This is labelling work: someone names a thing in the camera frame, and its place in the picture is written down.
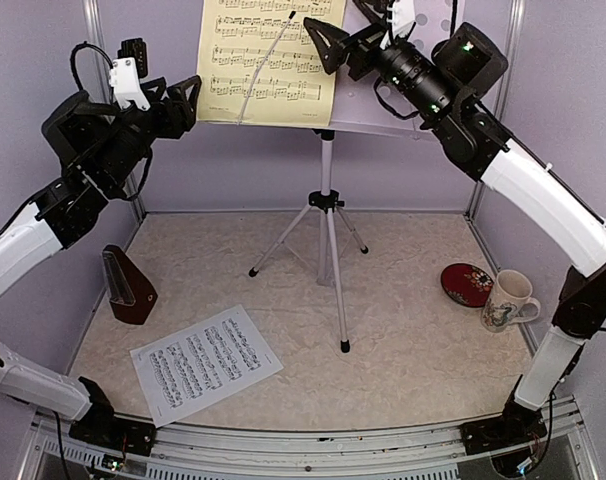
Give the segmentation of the white perforated music stand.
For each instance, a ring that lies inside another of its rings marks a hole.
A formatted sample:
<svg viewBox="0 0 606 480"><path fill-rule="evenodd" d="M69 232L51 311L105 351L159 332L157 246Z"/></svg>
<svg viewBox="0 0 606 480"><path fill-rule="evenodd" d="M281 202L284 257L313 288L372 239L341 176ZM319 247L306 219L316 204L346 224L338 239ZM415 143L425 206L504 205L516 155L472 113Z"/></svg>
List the white perforated music stand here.
<svg viewBox="0 0 606 480"><path fill-rule="evenodd" d="M342 132L330 149L335 184L356 202L353 215L370 246L360 253L339 229L353 354L443 339L466 316L440 275L472 245L462 216L471 182L426 134ZM284 360L339 352L334 285L315 277L318 234L303 219L290 243L244 284L250 317Z"/></svg>

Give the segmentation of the yellow sheet music page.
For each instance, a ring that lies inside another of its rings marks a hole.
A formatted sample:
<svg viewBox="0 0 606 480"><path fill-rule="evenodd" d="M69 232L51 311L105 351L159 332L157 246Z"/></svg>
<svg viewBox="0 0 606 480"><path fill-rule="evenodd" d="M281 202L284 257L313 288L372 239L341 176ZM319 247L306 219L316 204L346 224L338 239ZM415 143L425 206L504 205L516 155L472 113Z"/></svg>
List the yellow sheet music page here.
<svg viewBox="0 0 606 480"><path fill-rule="evenodd" d="M202 5L200 122L325 127L335 77L325 73L305 18L342 24L333 0L218 0Z"/></svg>

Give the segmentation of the white sheet music page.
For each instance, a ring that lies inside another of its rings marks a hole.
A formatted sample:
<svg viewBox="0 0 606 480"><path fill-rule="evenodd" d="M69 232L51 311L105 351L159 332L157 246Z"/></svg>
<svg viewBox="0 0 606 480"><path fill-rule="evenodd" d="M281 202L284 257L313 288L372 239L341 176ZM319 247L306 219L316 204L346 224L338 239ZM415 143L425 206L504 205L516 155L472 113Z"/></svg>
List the white sheet music page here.
<svg viewBox="0 0 606 480"><path fill-rule="evenodd" d="M154 425L164 427L283 369L236 305L130 352Z"/></svg>

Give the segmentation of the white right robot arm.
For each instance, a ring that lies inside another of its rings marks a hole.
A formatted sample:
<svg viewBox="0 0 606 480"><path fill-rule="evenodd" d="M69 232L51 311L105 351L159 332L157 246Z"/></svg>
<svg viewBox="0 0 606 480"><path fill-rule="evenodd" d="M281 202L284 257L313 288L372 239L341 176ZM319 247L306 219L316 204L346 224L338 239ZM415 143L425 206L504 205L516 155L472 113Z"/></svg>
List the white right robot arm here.
<svg viewBox="0 0 606 480"><path fill-rule="evenodd" d="M508 67L487 35L462 23L425 56L408 38L411 3L395 1L368 11L367 18L368 25L354 34L304 20L324 70L347 66L353 80L376 73L392 85L457 168L510 200L570 259L551 327L494 418L495 436L514 444L538 423L556 384L606 320L606 219L483 105Z"/></svg>

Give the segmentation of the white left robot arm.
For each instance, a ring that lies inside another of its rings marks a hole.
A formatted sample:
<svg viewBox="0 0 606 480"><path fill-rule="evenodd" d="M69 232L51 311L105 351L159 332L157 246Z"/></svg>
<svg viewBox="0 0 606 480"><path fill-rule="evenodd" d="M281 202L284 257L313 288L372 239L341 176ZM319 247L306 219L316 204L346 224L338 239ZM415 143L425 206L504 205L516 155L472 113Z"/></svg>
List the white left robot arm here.
<svg viewBox="0 0 606 480"><path fill-rule="evenodd" d="M142 86L142 106L91 101L85 90L64 100L42 134L61 174L26 199L0 229L0 297L37 265L87 235L112 200L129 200L127 177L150 160L158 139L178 139L196 123L201 79ZM116 443L123 424L99 385L29 361L0 342L0 393L49 409L98 442Z"/></svg>

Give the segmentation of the brown wooden metronome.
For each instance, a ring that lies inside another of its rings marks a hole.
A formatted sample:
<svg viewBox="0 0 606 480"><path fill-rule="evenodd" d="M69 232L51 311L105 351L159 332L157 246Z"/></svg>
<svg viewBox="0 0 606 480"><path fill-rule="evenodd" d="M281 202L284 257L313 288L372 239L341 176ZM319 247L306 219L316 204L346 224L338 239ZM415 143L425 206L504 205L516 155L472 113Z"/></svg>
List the brown wooden metronome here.
<svg viewBox="0 0 606 480"><path fill-rule="evenodd" d="M143 325L157 302L156 289L119 246L107 245L102 260L114 317L128 325Z"/></svg>

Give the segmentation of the red floral coaster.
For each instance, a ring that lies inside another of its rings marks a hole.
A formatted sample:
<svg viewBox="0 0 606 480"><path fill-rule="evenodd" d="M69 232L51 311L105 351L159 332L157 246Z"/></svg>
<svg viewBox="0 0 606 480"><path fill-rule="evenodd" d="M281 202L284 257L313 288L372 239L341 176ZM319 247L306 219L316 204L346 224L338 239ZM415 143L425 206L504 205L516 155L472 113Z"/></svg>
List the red floral coaster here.
<svg viewBox="0 0 606 480"><path fill-rule="evenodd" d="M469 263L445 267L440 283L451 300L468 308L484 307L494 286L494 280L487 272Z"/></svg>

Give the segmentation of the floral ceramic mug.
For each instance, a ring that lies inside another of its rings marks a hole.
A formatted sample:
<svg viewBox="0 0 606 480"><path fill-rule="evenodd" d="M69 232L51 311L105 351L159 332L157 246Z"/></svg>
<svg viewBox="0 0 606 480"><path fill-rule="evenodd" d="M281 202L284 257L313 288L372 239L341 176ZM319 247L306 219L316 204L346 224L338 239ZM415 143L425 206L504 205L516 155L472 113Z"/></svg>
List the floral ceramic mug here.
<svg viewBox="0 0 606 480"><path fill-rule="evenodd" d="M516 270L501 270L481 312L482 325L492 333L500 333L516 324L539 318L540 302L533 297L530 280Z"/></svg>

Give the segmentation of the left aluminium corner post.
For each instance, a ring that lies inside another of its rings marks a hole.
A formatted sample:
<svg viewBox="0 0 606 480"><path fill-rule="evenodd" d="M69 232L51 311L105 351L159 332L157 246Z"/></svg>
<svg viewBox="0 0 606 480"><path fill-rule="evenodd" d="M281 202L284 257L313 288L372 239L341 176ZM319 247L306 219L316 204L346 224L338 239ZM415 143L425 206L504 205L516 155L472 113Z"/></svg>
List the left aluminium corner post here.
<svg viewBox="0 0 606 480"><path fill-rule="evenodd" d="M101 18L99 11L99 2L96 0L82 0L82 9L87 31L87 41L96 47L99 47L104 53L107 52L104 43L104 35L101 26ZM111 102L112 90L109 86L109 70L110 67L99 53L93 53L94 70L99 85L99 99L102 103ZM140 199L129 202L130 209L133 213L135 223L140 226L144 220L145 208Z"/></svg>

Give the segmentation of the aluminium corner post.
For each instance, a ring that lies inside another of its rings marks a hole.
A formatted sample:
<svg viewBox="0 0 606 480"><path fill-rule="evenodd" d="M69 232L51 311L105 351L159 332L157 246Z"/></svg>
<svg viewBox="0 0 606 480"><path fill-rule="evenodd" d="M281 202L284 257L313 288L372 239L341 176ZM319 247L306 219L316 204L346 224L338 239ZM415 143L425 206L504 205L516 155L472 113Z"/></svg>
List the aluminium corner post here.
<svg viewBox="0 0 606 480"><path fill-rule="evenodd" d="M513 76L513 67L523 28L526 2L511 1L509 6L510 11L507 26L505 27L505 45L503 50L508 59L509 67L498 84L498 90L492 109L493 114L500 121L504 120L505 111L507 108L508 94ZM466 211L467 219L471 222L474 222L478 216L484 193L485 185L477 182L472 191Z"/></svg>
<svg viewBox="0 0 606 480"><path fill-rule="evenodd" d="M99 47L104 53L107 52L104 43L104 35L101 26L101 18L99 11L99 2L96 0L82 0L82 9L87 31L87 41L96 47ZM111 102L112 90L109 86L109 70L110 67L99 53L93 53L94 70L99 85L99 99L102 103ZM140 226L144 220L145 208L140 199L129 202L130 209L133 213L135 223Z"/></svg>

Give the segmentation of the right aluminium corner post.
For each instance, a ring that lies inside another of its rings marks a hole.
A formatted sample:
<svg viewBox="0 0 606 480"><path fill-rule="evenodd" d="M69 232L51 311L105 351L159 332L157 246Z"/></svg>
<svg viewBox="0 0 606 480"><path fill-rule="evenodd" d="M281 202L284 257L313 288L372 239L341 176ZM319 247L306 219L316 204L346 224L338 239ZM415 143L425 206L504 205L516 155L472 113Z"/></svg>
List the right aluminium corner post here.
<svg viewBox="0 0 606 480"><path fill-rule="evenodd" d="M500 121L504 120L505 111L507 108L508 94L513 76L513 67L523 28L526 2L511 1L509 6L510 11L507 26L505 27L505 45L503 50L508 59L509 67L498 84L498 90L492 109L493 114ZM474 222L478 216L484 193L485 185L477 182L472 191L466 211L467 219L471 222Z"/></svg>

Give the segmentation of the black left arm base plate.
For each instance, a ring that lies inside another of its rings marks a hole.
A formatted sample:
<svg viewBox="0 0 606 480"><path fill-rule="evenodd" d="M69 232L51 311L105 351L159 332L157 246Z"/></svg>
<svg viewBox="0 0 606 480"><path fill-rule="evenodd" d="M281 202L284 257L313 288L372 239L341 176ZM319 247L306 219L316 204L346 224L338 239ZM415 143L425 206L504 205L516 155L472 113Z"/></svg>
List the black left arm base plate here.
<svg viewBox="0 0 606 480"><path fill-rule="evenodd" d="M80 420L69 429L72 439L144 457L151 455L156 428L152 423L120 417Z"/></svg>

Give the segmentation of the aluminium front rail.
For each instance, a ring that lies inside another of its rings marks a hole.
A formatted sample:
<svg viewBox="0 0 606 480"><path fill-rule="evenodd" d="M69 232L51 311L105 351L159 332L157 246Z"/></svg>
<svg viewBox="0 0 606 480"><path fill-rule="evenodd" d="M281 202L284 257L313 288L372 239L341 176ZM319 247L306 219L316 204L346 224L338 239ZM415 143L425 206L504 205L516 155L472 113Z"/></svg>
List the aluminium front rail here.
<svg viewBox="0 0 606 480"><path fill-rule="evenodd" d="M159 429L146 453L121 453L68 437L47 413L32 423L17 479L598 479L599 469L573 398L543 413L542 438L472 451L459 421L348 431L259 431L176 423Z"/></svg>

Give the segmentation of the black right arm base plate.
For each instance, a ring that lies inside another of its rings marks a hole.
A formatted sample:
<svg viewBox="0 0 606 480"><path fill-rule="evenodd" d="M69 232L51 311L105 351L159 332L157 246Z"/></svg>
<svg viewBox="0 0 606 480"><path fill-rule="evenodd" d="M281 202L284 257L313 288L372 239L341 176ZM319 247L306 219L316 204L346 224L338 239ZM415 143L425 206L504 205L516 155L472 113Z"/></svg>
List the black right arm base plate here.
<svg viewBox="0 0 606 480"><path fill-rule="evenodd" d="M476 455L545 437L547 428L542 420L533 422L506 419L502 416L466 422L460 426L467 455Z"/></svg>

